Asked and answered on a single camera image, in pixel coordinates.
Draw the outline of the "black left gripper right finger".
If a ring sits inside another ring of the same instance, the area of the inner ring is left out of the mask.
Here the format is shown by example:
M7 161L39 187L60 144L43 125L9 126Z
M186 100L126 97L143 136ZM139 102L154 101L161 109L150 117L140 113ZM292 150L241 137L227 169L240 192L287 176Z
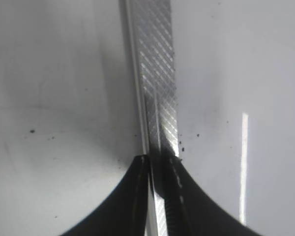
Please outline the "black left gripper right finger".
M162 150L162 181L170 236L257 235L217 205L167 149Z

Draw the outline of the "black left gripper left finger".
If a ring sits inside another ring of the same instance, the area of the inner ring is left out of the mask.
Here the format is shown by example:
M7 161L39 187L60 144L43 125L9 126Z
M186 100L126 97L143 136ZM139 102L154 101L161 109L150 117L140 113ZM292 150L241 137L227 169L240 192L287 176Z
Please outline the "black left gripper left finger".
M134 157L112 193L64 236L143 236L148 210L149 159Z

